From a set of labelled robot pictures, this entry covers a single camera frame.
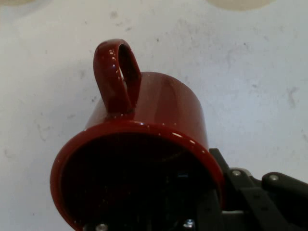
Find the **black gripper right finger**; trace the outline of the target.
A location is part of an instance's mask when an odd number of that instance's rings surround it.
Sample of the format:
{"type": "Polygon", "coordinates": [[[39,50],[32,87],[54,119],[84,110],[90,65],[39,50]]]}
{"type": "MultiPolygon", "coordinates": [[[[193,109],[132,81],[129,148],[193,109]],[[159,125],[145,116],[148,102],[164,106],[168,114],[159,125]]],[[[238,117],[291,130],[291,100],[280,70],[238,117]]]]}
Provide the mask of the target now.
{"type": "Polygon", "coordinates": [[[226,202],[219,231],[306,231],[307,183],[279,172],[261,180],[242,168],[230,168],[217,148],[209,150],[225,177],[226,202]]]}

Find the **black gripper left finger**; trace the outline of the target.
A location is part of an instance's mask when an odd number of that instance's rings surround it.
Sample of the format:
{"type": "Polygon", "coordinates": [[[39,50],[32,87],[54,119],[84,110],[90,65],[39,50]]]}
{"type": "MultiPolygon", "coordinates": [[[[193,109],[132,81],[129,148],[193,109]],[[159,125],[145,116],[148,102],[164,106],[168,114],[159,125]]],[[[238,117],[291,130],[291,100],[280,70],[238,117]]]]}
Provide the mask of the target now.
{"type": "Polygon", "coordinates": [[[85,231],[214,231],[221,229],[215,190],[168,189],[108,210],[85,231]]]}

